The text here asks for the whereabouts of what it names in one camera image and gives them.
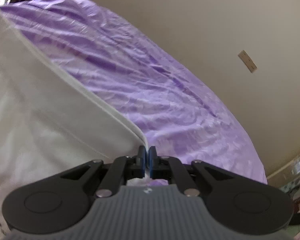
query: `purple fabric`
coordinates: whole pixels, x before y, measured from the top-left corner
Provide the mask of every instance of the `purple fabric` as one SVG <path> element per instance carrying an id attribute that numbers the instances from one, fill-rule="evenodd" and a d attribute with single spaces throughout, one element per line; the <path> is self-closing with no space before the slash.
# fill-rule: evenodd
<path id="1" fill-rule="evenodd" d="M 89 0 L 1 10 L 52 62 L 140 127 L 159 155 L 202 159 L 266 183 L 249 136 L 220 99 L 120 16 Z"/>

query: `bed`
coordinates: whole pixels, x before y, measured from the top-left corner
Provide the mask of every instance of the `bed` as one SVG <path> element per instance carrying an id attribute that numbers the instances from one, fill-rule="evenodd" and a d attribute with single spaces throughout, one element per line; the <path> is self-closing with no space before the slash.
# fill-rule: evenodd
<path id="1" fill-rule="evenodd" d="M 89 0 L 32 0 L 0 11 L 60 71 L 136 125 L 159 155 L 201 159 L 266 183 L 248 134 L 220 99 L 122 17 Z"/>

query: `white fabric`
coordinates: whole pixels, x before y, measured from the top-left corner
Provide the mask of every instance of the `white fabric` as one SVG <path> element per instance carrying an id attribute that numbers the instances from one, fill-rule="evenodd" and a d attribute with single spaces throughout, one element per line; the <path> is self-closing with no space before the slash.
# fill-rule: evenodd
<path id="1" fill-rule="evenodd" d="M 0 239 L 9 192 L 92 159 L 135 154 L 140 145 L 147 141 L 138 127 L 0 15 Z"/>

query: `purple bedsheet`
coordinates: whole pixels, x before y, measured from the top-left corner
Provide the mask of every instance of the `purple bedsheet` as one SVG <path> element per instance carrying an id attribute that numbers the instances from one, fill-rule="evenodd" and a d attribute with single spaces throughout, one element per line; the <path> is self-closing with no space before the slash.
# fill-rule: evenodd
<path id="1" fill-rule="evenodd" d="M 266 183 L 249 136 L 220 99 L 125 19 L 89 0 L 1 10 L 52 62 L 140 127 L 159 155 L 202 159 Z"/>

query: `beige wall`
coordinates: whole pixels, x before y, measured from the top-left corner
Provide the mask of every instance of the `beige wall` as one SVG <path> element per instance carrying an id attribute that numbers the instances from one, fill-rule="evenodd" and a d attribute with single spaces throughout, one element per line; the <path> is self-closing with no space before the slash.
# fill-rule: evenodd
<path id="1" fill-rule="evenodd" d="M 300 0 L 93 0 L 188 67 L 250 135 L 269 174 L 300 153 Z M 244 49 L 258 70 L 237 54 Z"/>

